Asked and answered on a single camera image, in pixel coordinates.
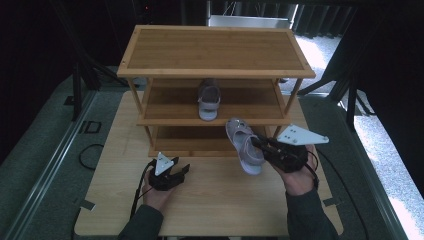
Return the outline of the metal floor rail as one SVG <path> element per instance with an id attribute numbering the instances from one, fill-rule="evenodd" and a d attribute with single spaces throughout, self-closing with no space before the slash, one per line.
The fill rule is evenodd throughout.
<path id="1" fill-rule="evenodd" d="M 27 229 L 27 225 L 31 222 L 35 212 L 40 206 L 51 182 L 56 176 L 63 159 L 73 143 L 78 130 L 80 129 L 92 102 L 97 95 L 96 91 L 88 91 L 82 101 L 82 109 L 75 120 L 67 125 L 67 129 L 60 139 L 59 144 L 52 153 L 49 161 L 46 163 L 43 171 L 34 182 L 31 191 L 28 193 L 23 205 L 20 207 L 18 214 L 14 218 L 10 227 L 5 231 L 0 240 L 21 240 L 22 235 Z"/>

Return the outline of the person's right hand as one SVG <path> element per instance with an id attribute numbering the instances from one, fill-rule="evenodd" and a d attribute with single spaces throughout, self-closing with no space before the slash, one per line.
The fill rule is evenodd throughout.
<path id="1" fill-rule="evenodd" d="M 309 151 L 308 166 L 303 166 L 301 170 L 285 173 L 278 167 L 273 166 L 282 179 L 287 194 L 290 196 L 300 196 L 314 189 L 314 173 L 317 170 L 317 160 L 313 155 L 315 147 L 307 145 L 306 149 Z"/>

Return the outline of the wooden three-tier shoe rack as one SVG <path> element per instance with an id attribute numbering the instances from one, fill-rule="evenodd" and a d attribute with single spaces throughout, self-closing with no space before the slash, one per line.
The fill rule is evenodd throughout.
<path id="1" fill-rule="evenodd" d="M 161 25 L 135 27 L 118 74 L 147 80 L 132 94 L 149 156 L 181 157 L 235 155 L 225 134 L 232 117 L 268 137 L 291 123 L 305 125 L 296 87 L 315 75 L 289 29 Z M 198 88 L 207 78 L 221 92 L 212 121 L 198 114 Z M 282 78 L 296 87 L 283 93 Z"/>

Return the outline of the black metal stand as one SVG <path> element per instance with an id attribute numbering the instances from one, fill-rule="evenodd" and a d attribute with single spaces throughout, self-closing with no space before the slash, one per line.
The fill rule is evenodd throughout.
<path id="1" fill-rule="evenodd" d="M 75 121 L 82 112 L 83 109 L 83 97 L 82 97 L 82 83 L 84 81 L 86 87 L 92 91 L 98 91 L 101 87 L 101 83 L 96 71 L 100 71 L 107 77 L 110 77 L 113 81 L 128 87 L 128 83 L 117 76 L 112 70 L 106 66 L 100 64 L 92 57 L 89 56 L 85 50 L 82 42 L 80 41 L 77 33 L 72 25 L 71 18 L 69 17 L 63 0 L 49 0 L 53 7 L 58 19 L 60 20 L 63 29 L 71 43 L 73 52 L 75 53 L 76 62 L 73 65 L 73 117 Z"/>
<path id="2" fill-rule="evenodd" d="M 345 94 L 348 94 L 348 105 L 346 111 L 346 124 L 347 126 L 354 131 L 354 115 L 355 115 L 355 106 L 357 99 L 357 90 L 358 90 L 358 78 L 356 77 L 356 66 L 354 64 L 344 67 L 336 67 L 335 65 L 328 65 L 322 78 L 307 86 L 306 88 L 299 90 L 299 95 L 307 95 L 312 91 L 335 81 L 334 86 L 332 87 L 328 97 L 336 102 L 340 101 Z"/>

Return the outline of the grey strap sandal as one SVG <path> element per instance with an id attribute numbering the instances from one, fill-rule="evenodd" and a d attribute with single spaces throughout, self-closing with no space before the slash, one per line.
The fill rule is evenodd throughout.
<path id="1" fill-rule="evenodd" d="M 198 114 L 204 121 L 212 121 L 218 115 L 221 92 L 216 79 L 203 79 L 198 88 Z"/>
<path id="2" fill-rule="evenodd" d="M 249 175 L 259 175 L 265 163 L 263 153 L 252 141 L 257 140 L 250 126 L 242 119 L 231 118 L 225 125 L 226 134 L 236 149 L 242 169 Z"/>

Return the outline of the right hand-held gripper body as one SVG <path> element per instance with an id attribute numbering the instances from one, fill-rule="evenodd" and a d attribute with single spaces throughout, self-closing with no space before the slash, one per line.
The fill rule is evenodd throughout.
<path id="1" fill-rule="evenodd" d="M 307 145 L 326 144 L 327 136 L 291 124 L 276 138 L 277 144 L 268 144 L 265 159 L 286 173 L 299 171 L 308 161 Z"/>

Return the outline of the person's left hand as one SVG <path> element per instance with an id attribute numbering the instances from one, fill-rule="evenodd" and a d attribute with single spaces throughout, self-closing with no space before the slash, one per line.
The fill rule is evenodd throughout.
<path id="1" fill-rule="evenodd" d="M 175 189 L 158 191 L 150 185 L 149 177 L 150 173 L 147 173 L 144 177 L 144 185 L 142 187 L 143 204 L 163 212 Z"/>

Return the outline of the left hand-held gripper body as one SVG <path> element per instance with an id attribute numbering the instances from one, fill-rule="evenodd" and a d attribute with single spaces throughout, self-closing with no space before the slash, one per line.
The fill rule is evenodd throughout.
<path id="1" fill-rule="evenodd" d="M 159 152 L 153 160 L 153 169 L 150 171 L 150 185 L 158 191 L 168 191 L 185 181 L 185 175 L 179 172 L 172 174 L 173 163 L 171 159 Z"/>

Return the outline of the grey metal box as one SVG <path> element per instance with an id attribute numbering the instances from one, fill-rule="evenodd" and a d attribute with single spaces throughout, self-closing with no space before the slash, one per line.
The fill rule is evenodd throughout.
<path id="1" fill-rule="evenodd" d="M 207 20 L 211 27 L 281 28 L 289 29 L 287 18 L 211 15 Z"/>

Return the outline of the dark curtain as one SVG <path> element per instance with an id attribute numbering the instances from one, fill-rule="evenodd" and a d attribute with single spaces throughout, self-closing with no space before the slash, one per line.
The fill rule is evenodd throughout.
<path id="1" fill-rule="evenodd" d="M 342 36 L 357 8 L 350 6 L 298 5 L 292 29 L 308 38 Z"/>

